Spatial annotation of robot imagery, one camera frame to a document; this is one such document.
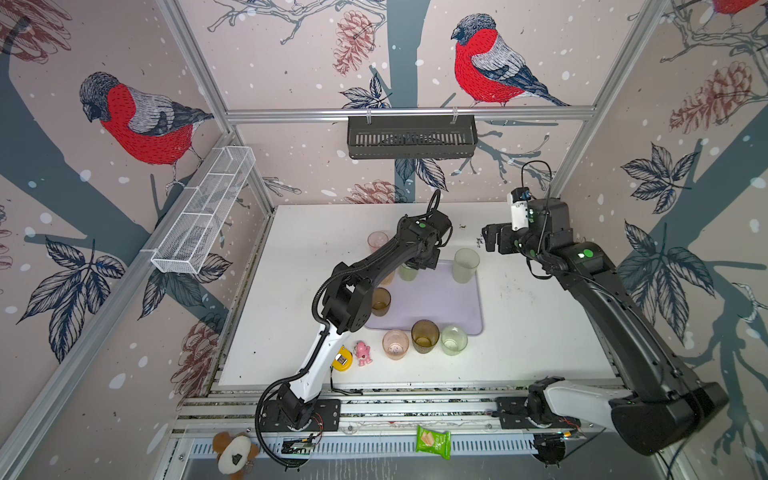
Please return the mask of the light green textured glass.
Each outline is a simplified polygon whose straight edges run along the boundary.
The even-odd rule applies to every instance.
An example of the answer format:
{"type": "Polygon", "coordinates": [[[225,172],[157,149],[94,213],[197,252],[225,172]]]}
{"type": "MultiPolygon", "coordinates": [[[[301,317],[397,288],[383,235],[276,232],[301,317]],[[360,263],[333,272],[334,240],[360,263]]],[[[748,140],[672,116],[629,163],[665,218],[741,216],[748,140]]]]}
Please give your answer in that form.
{"type": "Polygon", "coordinates": [[[440,333],[440,346],[448,356],[462,353],[468,345],[468,335],[457,325],[447,325],[440,333]]]}

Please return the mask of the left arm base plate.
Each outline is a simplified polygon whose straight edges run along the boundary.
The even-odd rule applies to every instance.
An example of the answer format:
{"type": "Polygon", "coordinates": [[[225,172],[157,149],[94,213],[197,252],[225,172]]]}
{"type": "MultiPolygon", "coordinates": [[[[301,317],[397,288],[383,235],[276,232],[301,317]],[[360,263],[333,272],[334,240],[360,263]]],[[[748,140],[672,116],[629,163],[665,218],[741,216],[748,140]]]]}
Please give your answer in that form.
{"type": "Polygon", "coordinates": [[[256,425],[262,432],[336,432],[339,428],[341,402],[336,399],[319,399],[311,417],[302,426],[295,426],[281,410],[277,400],[264,403],[261,413],[256,418],[256,425]]]}

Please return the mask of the olive brown glass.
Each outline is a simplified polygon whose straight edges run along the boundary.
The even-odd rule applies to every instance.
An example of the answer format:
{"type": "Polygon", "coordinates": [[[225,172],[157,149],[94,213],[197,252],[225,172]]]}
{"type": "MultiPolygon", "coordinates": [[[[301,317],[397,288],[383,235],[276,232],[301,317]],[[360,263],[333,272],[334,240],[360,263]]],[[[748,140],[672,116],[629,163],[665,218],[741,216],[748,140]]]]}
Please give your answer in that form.
{"type": "Polygon", "coordinates": [[[440,329],[430,320],[419,320],[411,328],[412,344],[419,354],[429,353],[439,343],[439,339],[440,329]]]}

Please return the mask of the pink clear glass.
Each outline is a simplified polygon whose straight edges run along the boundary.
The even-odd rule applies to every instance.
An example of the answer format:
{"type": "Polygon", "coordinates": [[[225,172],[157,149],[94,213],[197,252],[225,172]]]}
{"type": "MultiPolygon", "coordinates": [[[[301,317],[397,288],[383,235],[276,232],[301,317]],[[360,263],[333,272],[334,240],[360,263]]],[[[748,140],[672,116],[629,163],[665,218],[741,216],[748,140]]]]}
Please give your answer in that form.
{"type": "Polygon", "coordinates": [[[380,248],[382,248],[384,245],[386,245],[389,242],[389,240],[390,240],[390,237],[387,232],[374,231],[368,236],[367,243],[370,251],[374,253],[380,248]]]}

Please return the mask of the yellow clear glass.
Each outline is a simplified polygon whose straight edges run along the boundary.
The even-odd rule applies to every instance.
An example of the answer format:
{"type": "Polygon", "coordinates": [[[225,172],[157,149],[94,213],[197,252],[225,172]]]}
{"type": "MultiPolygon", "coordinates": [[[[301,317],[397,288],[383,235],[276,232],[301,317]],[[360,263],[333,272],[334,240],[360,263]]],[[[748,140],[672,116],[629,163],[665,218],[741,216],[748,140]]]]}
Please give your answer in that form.
{"type": "Polygon", "coordinates": [[[394,273],[394,272],[390,273],[389,275],[387,275],[387,276],[386,276],[386,277],[385,277],[385,278],[384,278],[384,279],[383,279],[383,280],[380,282],[380,285],[381,285],[381,286],[386,286],[386,285],[389,285],[389,284],[391,284],[391,283],[392,283],[392,281],[394,280],[394,277],[395,277],[395,273],[394,273]]]}

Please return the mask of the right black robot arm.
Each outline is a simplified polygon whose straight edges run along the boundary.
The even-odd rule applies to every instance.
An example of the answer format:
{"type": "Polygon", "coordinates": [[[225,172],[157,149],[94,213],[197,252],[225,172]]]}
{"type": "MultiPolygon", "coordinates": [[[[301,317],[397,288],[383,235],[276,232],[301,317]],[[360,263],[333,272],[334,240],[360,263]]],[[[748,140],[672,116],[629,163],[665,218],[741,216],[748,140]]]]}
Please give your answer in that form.
{"type": "Polygon", "coordinates": [[[486,250],[521,254],[542,267],[544,278],[556,279],[584,308],[624,384],[608,390],[559,376],[539,380],[529,386],[526,401],[535,425],[585,420],[650,456],[690,438],[726,407],[724,388],[700,380],[663,342],[603,249],[574,241],[564,202],[518,201],[510,209],[510,222],[483,227],[486,250]]]}

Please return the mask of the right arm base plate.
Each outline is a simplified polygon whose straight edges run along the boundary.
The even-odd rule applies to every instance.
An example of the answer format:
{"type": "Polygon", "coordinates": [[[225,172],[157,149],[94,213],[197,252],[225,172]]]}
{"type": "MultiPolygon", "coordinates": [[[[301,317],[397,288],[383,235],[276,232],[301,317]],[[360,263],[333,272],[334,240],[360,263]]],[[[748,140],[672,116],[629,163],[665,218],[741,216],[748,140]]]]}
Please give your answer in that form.
{"type": "Polygon", "coordinates": [[[581,422],[573,417],[555,414],[537,395],[497,397],[496,412],[503,429],[578,430],[581,422]]]}

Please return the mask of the pale green frosted glass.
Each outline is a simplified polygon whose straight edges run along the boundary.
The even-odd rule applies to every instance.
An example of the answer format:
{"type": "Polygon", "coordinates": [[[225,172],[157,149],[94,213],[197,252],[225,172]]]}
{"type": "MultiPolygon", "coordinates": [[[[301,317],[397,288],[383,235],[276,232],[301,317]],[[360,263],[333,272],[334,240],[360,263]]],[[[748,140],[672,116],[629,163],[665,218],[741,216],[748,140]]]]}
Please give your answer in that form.
{"type": "Polygon", "coordinates": [[[475,276],[480,264],[479,254],[469,248],[461,248],[456,251],[453,259],[452,276],[455,282],[466,284],[475,276]]]}

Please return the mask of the green clear glass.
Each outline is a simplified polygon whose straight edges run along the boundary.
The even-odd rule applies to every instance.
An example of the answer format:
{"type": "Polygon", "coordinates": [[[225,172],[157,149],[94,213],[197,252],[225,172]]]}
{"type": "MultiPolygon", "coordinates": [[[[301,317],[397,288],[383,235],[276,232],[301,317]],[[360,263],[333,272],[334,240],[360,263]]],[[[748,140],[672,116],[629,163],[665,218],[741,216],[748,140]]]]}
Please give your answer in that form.
{"type": "Polygon", "coordinates": [[[403,264],[398,269],[398,275],[403,281],[410,282],[417,277],[418,270],[403,264]]]}

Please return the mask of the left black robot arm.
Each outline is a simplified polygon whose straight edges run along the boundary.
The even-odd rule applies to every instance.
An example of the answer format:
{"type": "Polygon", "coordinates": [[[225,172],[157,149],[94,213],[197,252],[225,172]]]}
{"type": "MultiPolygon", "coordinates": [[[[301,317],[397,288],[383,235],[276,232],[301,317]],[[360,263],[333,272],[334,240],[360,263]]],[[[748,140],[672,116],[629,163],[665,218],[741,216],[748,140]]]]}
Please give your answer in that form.
{"type": "Polygon", "coordinates": [[[403,265],[434,269],[452,231],[449,217],[431,207],[424,214],[399,219],[394,237],[367,258],[336,265],[312,300],[311,313],[320,329],[304,364],[268,387],[277,391],[278,407],[291,426],[302,427],[311,420],[333,359],[349,334],[369,320],[381,281],[403,265]]]}

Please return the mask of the brown textured glass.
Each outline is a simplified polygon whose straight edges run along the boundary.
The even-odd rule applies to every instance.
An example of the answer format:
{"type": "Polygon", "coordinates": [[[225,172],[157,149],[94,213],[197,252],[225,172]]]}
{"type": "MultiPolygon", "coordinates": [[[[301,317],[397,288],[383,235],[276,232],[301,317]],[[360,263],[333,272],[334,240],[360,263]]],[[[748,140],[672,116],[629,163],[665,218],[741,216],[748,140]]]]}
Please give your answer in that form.
{"type": "Polygon", "coordinates": [[[390,309],[392,297],[385,288],[377,288],[372,297],[372,314],[377,317],[383,317],[390,309]]]}

